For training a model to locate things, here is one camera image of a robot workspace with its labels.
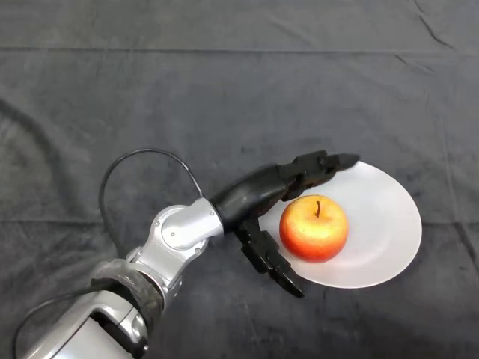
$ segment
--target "dark gray fabric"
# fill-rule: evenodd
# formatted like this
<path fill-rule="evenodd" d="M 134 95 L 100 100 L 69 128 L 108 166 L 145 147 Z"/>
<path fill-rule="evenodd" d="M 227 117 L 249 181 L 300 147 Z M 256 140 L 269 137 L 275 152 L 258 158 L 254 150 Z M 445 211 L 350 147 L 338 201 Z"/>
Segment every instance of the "dark gray fabric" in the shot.
<path fill-rule="evenodd" d="M 390 282 L 311 285 L 302 300 L 227 236 L 187 269 L 149 358 L 479 358 L 478 17 L 445 0 L 2 2 L 0 352 L 28 308 L 114 256 L 101 176 L 155 146 L 207 196 L 267 162 L 359 153 L 414 197 L 424 233 Z M 164 206 L 194 199 L 153 154 L 107 189 L 131 248 Z"/>

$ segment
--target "red apple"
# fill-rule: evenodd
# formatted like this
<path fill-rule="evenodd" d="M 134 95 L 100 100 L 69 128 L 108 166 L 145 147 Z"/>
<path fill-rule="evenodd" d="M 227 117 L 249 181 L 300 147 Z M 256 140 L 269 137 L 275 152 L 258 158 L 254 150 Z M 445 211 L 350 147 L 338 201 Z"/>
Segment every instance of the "red apple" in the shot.
<path fill-rule="evenodd" d="M 308 262 L 325 262 L 343 249 L 347 217 L 333 200 L 304 196 L 286 207 L 279 234 L 286 249 Z"/>

